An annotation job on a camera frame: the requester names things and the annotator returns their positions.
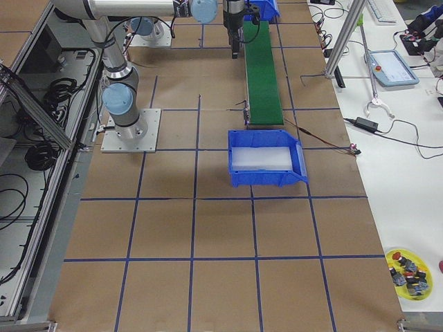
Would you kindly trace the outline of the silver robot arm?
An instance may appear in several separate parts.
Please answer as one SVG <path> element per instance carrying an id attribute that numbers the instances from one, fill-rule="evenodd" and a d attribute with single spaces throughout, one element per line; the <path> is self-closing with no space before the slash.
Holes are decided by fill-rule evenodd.
<path id="1" fill-rule="evenodd" d="M 109 17 L 193 17 L 209 24 L 218 13 L 217 1 L 54 1 L 58 10 L 80 19 L 91 40 L 104 51 L 105 73 L 113 82 L 129 79 L 132 68 L 114 41 Z"/>
<path id="2" fill-rule="evenodd" d="M 164 36 L 164 28 L 159 19 L 137 17 L 130 21 L 130 27 L 135 35 L 147 41 L 154 41 Z"/>

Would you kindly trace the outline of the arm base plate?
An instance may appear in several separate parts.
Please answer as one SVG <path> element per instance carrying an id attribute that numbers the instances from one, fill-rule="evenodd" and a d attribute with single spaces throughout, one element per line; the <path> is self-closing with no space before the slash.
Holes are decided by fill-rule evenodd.
<path id="1" fill-rule="evenodd" d="M 153 23 L 151 33 L 149 35 L 135 35 L 130 46 L 148 48 L 171 47 L 172 35 L 168 24 L 170 24 L 170 21 L 167 21 L 166 23 L 161 21 Z"/>
<path id="2" fill-rule="evenodd" d="M 101 144 L 104 153 L 155 153 L 161 122 L 160 109 L 139 109 L 138 121 L 130 127 L 115 125 L 109 117 Z"/>

